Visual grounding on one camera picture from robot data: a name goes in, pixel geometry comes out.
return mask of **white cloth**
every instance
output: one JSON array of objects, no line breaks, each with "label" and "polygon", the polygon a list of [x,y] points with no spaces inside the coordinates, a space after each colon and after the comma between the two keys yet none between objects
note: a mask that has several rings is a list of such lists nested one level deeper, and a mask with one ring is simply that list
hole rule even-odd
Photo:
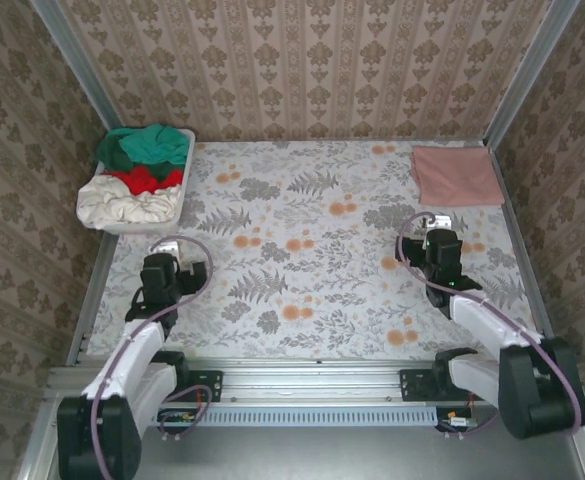
[{"label": "white cloth", "polygon": [[96,175],[78,194],[76,215],[88,228],[113,223],[158,223],[175,215],[180,187],[132,195],[127,185],[111,175]]}]

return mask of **clothing pile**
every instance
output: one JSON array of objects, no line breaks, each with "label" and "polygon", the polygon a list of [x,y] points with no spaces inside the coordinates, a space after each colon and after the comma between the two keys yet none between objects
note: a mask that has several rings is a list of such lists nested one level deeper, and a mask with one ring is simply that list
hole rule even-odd
[{"label": "clothing pile", "polygon": [[111,130],[97,148],[104,171],[79,190],[77,217],[96,229],[172,219],[189,148],[188,137],[168,126]]}]

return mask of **fern pattern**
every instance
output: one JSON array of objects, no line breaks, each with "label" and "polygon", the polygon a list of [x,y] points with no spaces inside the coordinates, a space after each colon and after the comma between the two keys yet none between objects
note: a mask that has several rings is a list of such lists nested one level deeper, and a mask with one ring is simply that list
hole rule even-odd
[{"label": "fern pattern", "polygon": [[[394,152],[386,145],[382,154],[371,153],[375,142],[349,141],[210,143],[197,150],[177,233],[210,249],[212,276],[203,295],[179,310],[183,321],[168,347],[256,359],[431,359],[443,349],[475,347],[394,261],[399,229],[422,207],[409,177],[409,144],[397,142]],[[463,254],[463,272],[505,313],[528,322],[501,209],[435,212],[449,214],[473,246]],[[409,230],[424,233],[420,222]],[[129,309],[155,240],[119,238],[89,354],[116,346],[117,319]],[[180,248],[184,261],[205,259],[196,246]],[[6,289],[19,283],[16,273],[2,272]]]}]

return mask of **red cloth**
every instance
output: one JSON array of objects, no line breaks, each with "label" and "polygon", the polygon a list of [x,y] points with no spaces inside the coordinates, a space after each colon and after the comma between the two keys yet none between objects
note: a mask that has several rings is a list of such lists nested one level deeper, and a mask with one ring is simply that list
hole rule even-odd
[{"label": "red cloth", "polygon": [[181,170],[173,170],[165,180],[159,182],[152,176],[150,170],[144,166],[134,167],[130,173],[107,172],[107,174],[125,183],[132,195],[140,195],[143,192],[154,193],[157,190],[179,186],[183,182],[183,172]]}]

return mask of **damask wallpaper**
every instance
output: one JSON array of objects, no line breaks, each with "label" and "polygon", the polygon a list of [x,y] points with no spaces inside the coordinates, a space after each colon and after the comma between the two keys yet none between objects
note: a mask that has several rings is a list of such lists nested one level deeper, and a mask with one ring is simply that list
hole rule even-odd
[{"label": "damask wallpaper", "polygon": [[585,381],[585,0],[497,156],[549,314]]},{"label": "damask wallpaper", "polygon": [[59,0],[123,123],[481,138],[549,0]]},{"label": "damask wallpaper", "polygon": [[72,338],[98,248],[74,202],[103,133],[30,4],[0,0],[0,479]]}]

